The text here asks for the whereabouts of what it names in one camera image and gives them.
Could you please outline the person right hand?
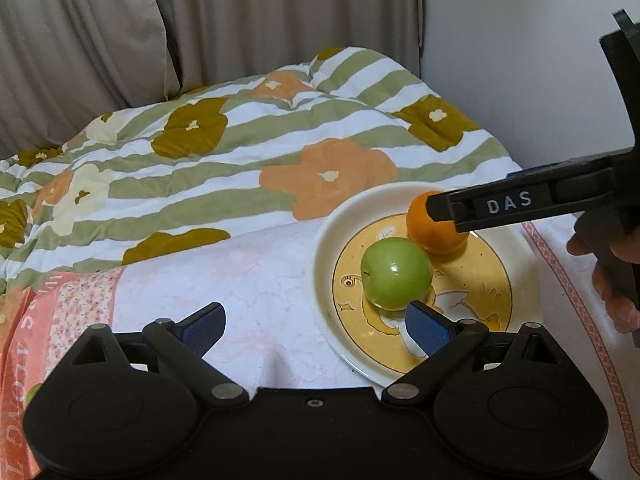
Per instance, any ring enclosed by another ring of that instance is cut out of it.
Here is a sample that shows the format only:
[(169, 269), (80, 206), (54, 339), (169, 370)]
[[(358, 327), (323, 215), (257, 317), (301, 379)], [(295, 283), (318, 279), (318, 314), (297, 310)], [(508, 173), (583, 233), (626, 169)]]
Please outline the person right hand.
[[(611, 250), (620, 260), (638, 264), (640, 262), (639, 229), (613, 242)], [(616, 330), (621, 334), (630, 334), (638, 330), (639, 310), (629, 298), (615, 289), (610, 274), (600, 263), (594, 267), (591, 281), (594, 290), (604, 302), (605, 310)]]

